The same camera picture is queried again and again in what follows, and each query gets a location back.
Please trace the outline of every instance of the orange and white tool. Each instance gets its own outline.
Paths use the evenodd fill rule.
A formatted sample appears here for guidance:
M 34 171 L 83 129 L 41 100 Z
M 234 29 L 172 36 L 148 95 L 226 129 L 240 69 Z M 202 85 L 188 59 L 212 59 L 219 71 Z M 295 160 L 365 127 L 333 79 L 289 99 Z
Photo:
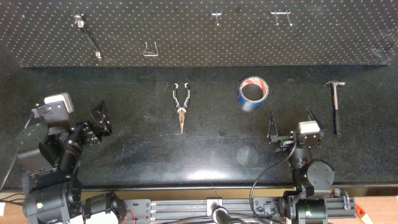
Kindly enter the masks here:
M 361 218 L 362 222 L 365 224 L 373 224 L 369 215 L 366 214 L 365 210 L 363 210 L 359 205 L 355 205 L 356 214 Z

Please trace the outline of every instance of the wooden surface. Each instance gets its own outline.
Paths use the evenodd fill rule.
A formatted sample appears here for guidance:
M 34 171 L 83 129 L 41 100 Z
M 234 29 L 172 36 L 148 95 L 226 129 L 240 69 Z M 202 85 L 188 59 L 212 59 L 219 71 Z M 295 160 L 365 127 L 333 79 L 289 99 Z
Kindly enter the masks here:
M 368 213 L 373 223 L 398 223 L 397 197 L 356 197 L 355 201 Z M 329 220 L 329 222 L 332 224 L 363 223 L 359 218 Z M 27 224 L 27 219 L 22 212 L 22 207 L 7 204 L 4 216 L 0 217 L 0 224 L 5 223 Z

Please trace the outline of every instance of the black countertop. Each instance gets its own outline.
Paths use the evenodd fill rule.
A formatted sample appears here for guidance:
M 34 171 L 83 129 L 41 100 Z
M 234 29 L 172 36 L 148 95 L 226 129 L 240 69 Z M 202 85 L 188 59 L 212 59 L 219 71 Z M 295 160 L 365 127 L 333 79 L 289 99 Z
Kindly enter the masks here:
M 266 80 L 270 92 L 252 113 L 241 111 L 239 82 Z M 338 89 L 343 135 L 333 135 L 331 79 Z M 180 134 L 172 84 L 189 82 L 191 103 Z M 283 159 L 266 144 L 269 113 L 280 135 L 306 121 L 311 108 L 326 126 L 313 157 L 335 168 L 335 185 L 398 184 L 398 78 L 390 66 L 286 66 L 212 68 L 16 68 L 0 81 L 0 156 L 4 175 L 12 142 L 44 97 L 68 92 L 81 121 L 105 100 L 114 133 L 86 146 L 79 179 L 85 189 L 248 187 L 268 166 Z M 16 163 L 6 189 L 21 189 L 25 169 Z M 291 187 L 287 163 L 259 184 Z

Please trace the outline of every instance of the white paper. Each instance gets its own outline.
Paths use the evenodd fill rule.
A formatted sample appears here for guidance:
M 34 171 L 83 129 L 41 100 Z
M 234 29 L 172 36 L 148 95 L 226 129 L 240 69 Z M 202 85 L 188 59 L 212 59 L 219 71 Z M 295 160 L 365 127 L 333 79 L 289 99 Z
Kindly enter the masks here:
M 0 216 L 4 216 L 4 207 L 6 206 L 6 203 L 0 202 Z

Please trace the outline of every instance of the hammer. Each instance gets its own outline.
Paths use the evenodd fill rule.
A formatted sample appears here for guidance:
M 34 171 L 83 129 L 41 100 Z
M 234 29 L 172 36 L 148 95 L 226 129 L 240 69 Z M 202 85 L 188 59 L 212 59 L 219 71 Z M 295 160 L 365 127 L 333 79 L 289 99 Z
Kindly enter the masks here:
M 337 100 L 337 86 L 341 85 L 345 85 L 345 82 L 339 82 L 337 80 L 330 80 L 327 83 L 324 84 L 331 84 L 331 86 L 333 87 L 333 103 L 335 105 L 335 112 L 333 115 L 333 118 L 335 120 L 335 135 L 337 135 L 337 137 L 341 136 L 341 127 L 340 127 L 340 117 L 338 116 L 338 100 Z

